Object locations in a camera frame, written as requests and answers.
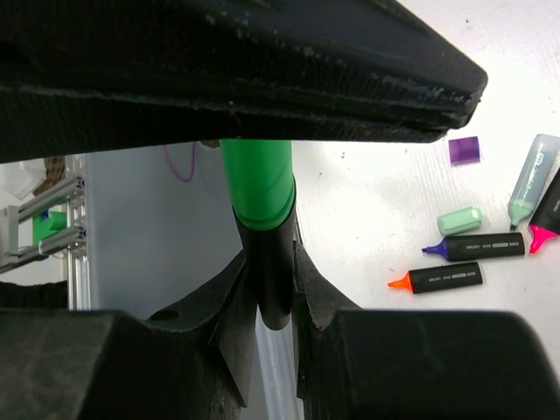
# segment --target light green highlighter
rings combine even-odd
[[[482,211],[478,207],[467,207],[437,218],[437,228],[442,236],[462,234],[480,228]]]

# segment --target black highlighter with orange tip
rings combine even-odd
[[[389,283],[393,289],[406,289],[414,294],[444,291],[458,287],[482,284],[482,273],[477,262],[412,269],[401,280]]]

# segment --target scratched black surface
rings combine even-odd
[[[0,161],[221,137],[430,142],[486,74],[389,0],[5,0]]]

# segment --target brown woven object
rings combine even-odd
[[[46,180],[33,191],[33,195],[37,196],[43,191],[56,186],[66,175],[65,163],[63,156],[45,157]]]

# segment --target table surface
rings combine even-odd
[[[509,194],[536,134],[560,136],[560,8],[555,0],[402,0],[487,72],[475,117],[448,137],[478,136],[479,164],[451,167],[434,144],[294,142],[298,217],[318,269],[357,304],[520,314],[560,374],[560,241],[540,254],[481,262],[481,287],[417,295],[390,290],[407,270],[443,265],[420,248],[436,218],[481,207],[481,233],[508,230]],[[527,244],[530,234],[521,226]]]

